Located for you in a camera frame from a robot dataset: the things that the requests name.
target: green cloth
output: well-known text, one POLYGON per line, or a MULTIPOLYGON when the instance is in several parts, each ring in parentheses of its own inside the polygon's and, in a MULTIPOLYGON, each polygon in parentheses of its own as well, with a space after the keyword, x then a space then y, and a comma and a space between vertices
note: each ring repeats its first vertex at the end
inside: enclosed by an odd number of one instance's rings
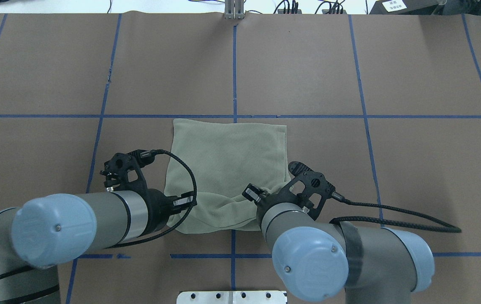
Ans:
MULTIPOLYGON (((197 202, 177 227, 181 233, 223 229, 257 231, 256 206, 242 196, 248 183, 270 192, 291 180, 287 171, 286 126, 262 123, 209 123, 175 119, 171 152, 192 169, 197 202)), ((165 195, 192 190, 190 176, 177 161, 167 167, 165 195)), ((168 226, 184 212, 173 215, 168 226)))

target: white mounting plate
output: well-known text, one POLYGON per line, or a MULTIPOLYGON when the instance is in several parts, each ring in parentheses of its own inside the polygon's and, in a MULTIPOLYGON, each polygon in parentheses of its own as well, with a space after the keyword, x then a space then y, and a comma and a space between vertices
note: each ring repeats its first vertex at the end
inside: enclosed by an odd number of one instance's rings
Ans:
POLYGON ((177 297, 177 304, 287 304, 287 292, 279 290, 181 292, 177 297))

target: label sticker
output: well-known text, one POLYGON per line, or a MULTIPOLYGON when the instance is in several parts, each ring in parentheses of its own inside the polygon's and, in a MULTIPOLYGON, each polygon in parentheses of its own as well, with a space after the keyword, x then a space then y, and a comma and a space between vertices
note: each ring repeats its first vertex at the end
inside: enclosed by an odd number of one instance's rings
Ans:
POLYGON ((391 1, 383 2, 383 6, 387 10, 387 12, 399 11, 399 10, 403 10, 405 8, 408 8, 404 4, 404 1, 402 1, 402 0, 391 0, 391 1))

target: robotic arm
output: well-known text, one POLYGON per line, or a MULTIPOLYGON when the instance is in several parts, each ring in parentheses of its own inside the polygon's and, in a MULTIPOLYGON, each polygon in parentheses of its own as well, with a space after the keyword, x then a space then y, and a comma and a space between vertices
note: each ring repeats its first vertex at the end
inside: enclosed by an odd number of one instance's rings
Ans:
POLYGON ((174 230, 196 205, 192 171, 165 150, 117 153, 105 163, 107 192, 53 194, 22 208, 0 211, 0 304, 59 304, 57 264, 81 254, 157 239, 174 230), (167 154, 190 173, 194 191, 165 196, 148 189, 141 168, 167 154), (137 179, 129 181, 128 172, 137 179), (169 216, 186 214, 173 227, 147 239, 130 240, 162 229, 169 216))
POLYGON ((458 233, 454 227, 431 216, 392 206, 354 203, 346 200, 322 173, 300 162, 289 164, 295 176, 273 194, 255 185, 242 193, 257 205, 257 220, 269 249, 275 271, 287 289, 305 301, 322 301, 342 288, 347 304, 408 304, 411 293, 425 290, 435 273, 432 252, 414 233, 389 228, 355 227, 349 221, 362 220, 387 225, 458 233), (304 184, 302 193, 290 189, 304 184), (317 207, 309 200, 319 194, 317 207), (443 227, 416 225, 371 217, 344 217, 331 223, 316 223, 325 200, 375 206, 417 215, 443 227))

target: folded cloth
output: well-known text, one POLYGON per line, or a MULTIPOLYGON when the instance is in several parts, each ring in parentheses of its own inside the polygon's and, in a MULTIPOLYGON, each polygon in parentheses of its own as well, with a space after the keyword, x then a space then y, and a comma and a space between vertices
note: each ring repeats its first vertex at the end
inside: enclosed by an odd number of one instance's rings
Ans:
MULTIPOLYGON (((286 126, 263 123, 209 123, 175 119, 171 152, 193 171, 197 206, 177 227, 181 233, 223 229, 257 231, 256 206, 242 196, 248 183, 275 192, 291 180, 287 172, 286 126)), ((184 167, 171 160, 165 195, 192 190, 184 167)), ((173 226, 184 215, 173 215, 173 226)))

